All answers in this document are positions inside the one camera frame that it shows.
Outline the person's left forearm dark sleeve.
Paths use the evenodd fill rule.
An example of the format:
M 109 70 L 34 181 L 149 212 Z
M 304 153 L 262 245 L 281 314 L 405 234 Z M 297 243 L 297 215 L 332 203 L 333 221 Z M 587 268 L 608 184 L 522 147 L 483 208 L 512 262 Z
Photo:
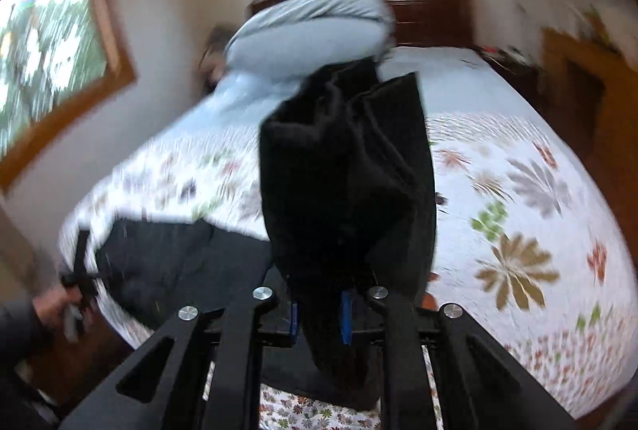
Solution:
M 1 307 L 1 392 L 12 390 L 20 380 L 15 367 L 52 346 L 54 332 L 44 325 L 30 300 Z

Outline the person's left hand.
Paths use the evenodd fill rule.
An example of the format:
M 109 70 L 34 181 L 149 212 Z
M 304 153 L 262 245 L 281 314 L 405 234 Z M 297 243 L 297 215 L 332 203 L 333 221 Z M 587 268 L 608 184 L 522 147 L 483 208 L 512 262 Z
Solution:
M 80 307 L 83 296 L 78 287 L 66 288 L 61 284 L 32 299 L 32 307 L 40 322 L 49 328 L 63 324 L 64 314 L 69 306 Z

